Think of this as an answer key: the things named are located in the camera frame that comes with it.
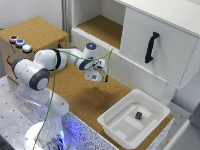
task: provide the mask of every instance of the cardboard box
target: cardboard box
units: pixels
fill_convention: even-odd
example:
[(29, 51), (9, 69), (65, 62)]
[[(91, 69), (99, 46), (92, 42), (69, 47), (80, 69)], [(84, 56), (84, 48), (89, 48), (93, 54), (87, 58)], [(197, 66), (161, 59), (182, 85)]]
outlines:
[[(25, 40), (26, 44), (32, 46), (33, 51), (28, 54), (23, 53), (22, 49), (10, 44), (9, 38), (12, 35)], [(11, 69), (12, 62), (16, 58), (26, 57), (33, 60), (35, 53), (39, 50), (57, 48), (59, 44), (61, 47), (69, 47), (69, 35), (40, 17), (1, 30), (0, 50), (7, 75), (19, 83)]]

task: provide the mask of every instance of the robotic arm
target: robotic arm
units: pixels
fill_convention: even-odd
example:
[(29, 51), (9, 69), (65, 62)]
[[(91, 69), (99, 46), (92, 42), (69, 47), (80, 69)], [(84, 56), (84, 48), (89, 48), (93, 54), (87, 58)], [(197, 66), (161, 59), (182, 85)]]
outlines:
[[(34, 61), (17, 58), (13, 62), (12, 70), (16, 78), (21, 81), (17, 90), (21, 97), (32, 103), (46, 107), (49, 106), (52, 91), (46, 88), (46, 86), (49, 82), (49, 71), (54, 70), (56, 53), (56, 70), (63, 69), (67, 60), (69, 60), (79, 70), (86, 71), (86, 80), (104, 81), (101, 74), (107, 73), (107, 66), (105, 60), (98, 60), (97, 47), (93, 43), (86, 44), (83, 52), (79, 51), (76, 47), (40, 50), (35, 54)], [(57, 139), (57, 136), (62, 132), (61, 116), (68, 113), (68, 111), (69, 104), (62, 97), (54, 93), (47, 121), (37, 142), (41, 150), (51, 149), (47, 143), (51, 141), (55, 143), (55, 140), (52, 139)]]

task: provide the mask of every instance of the cabinet door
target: cabinet door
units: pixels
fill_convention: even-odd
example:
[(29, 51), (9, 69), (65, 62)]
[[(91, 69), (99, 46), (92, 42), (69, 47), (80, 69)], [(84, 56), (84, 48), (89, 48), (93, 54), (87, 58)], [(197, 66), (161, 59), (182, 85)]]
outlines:
[[(154, 40), (153, 60), (146, 64), (145, 56), (153, 32), (160, 36)], [(178, 28), (127, 8), (120, 54), (179, 86), (197, 40)]]

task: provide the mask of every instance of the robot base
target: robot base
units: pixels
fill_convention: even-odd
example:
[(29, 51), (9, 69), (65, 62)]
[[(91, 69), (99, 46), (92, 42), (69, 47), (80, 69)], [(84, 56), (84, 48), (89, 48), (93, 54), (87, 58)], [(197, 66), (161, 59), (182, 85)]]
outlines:
[[(43, 125), (43, 122), (37, 123), (33, 125), (25, 134), (24, 137), (24, 150), (49, 150), (48, 146), (46, 145), (45, 147), (41, 148), (37, 144), (35, 144), (34, 138), (36, 137), (37, 133), (41, 129)], [(65, 145), (69, 144), (69, 138), (68, 140), (65, 140)]]

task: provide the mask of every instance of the black handle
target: black handle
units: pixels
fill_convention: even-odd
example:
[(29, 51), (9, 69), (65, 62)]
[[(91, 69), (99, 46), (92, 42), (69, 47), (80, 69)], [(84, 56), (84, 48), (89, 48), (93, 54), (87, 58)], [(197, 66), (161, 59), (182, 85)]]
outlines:
[(153, 32), (153, 36), (149, 40), (149, 44), (148, 44), (148, 48), (147, 48), (147, 53), (146, 53), (146, 56), (145, 56), (145, 63), (146, 64), (153, 60), (153, 57), (151, 57), (151, 53), (152, 53), (152, 50), (153, 50), (154, 40), (156, 38), (158, 38), (159, 36), (160, 35), (158, 33)]

